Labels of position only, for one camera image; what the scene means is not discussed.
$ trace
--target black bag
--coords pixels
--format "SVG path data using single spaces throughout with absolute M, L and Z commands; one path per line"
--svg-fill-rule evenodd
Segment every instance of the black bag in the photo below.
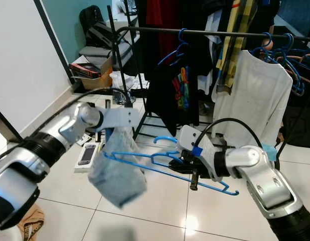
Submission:
M 92 5 L 86 9 L 83 9 L 79 14 L 79 19 L 85 35 L 88 29 L 94 26 L 96 22 L 104 21 L 100 9 L 96 5 Z
M 83 9 L 79 14 L 79 19 L 86 36 L 86 46 L 112 48 L 112 31 L 103 21 L 98 6 L 92 5 Z

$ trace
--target black t-shirt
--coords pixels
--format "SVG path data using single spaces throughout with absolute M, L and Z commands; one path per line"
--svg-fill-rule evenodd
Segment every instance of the black t-shirt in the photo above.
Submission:
M 259 0 L 257 12 L 252 20 L 249 28 L 249 33 L 261 34 L 269 32 L 269 29 L 274 25 L 274 17 L 279 11 L 280 0 L 270 0 L 270 4 L 263 5 L 263 0 Z M 245 49 L 252 50 L 261 47 L 262 41 L 260 39 L 250 39 L 246 41 Z
M 147 111 L 157 114 L 172 134 L 176 135 L 176 126 L 194 124 L 199 125 L 199 104 L 197 99 L 198 66 L 192 61 L 196 57 L 194 51 L 188 51 L 174 65 L 161 64 L 150 75 L 147 95 Z M 173 83 L 174 78 L 181 72 L 181 68 L 188 68 L 188 103 L 189 107 L 178 107 L 178 91 Z

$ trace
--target blue tag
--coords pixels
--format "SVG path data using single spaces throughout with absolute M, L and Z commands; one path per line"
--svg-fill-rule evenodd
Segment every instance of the blue tag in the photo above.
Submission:
M 199 157 L 202 153 L 203 149 L 200 147 L 193 147 L 192 154 L 196 157 Z
M 276 148 L 262 143 L 262 147 L 269 158 L 269 161 L 276 162 Z
M 269 6 L 270 5 L 270 0 L 263 0 L 263 5 L 264 6 Z

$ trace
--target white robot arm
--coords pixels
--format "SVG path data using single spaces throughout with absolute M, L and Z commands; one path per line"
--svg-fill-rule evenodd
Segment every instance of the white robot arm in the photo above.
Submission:
M 262 148 L 244 146 L 216 152 L 207 135 L 202 135 L 194 148 L 201 134 L 183 126 L 178 147 L 183 150 L 181 159 L 185 165 L 170 163 L 172 170 L 193 175 L 191 189 L 197 190 L 199 176 L 213 181 L 227 176 L 242 178 L 280 241 L 310 241 L 310 213 L 283 174 L 271 166 Z
M 37 183 L 88 129 L 138 124 L 133 108 L 102 109 L 77 102 L 0 160 L 0 229 L 16 225 L 39 196 Z

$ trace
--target blue wall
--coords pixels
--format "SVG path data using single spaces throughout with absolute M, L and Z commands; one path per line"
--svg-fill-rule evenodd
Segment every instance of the blue wall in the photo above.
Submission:
M 278 15 L 303 35 L 310 30 L 310 0 L 282 0 Z
M 90 5 L 97 5 L 104 20 L 108 20 L 107 5 L 111 0 L 43 0 L 60 45 L 69 63 L 78 58 L 86 44 L 79 21 L 79 13 Z

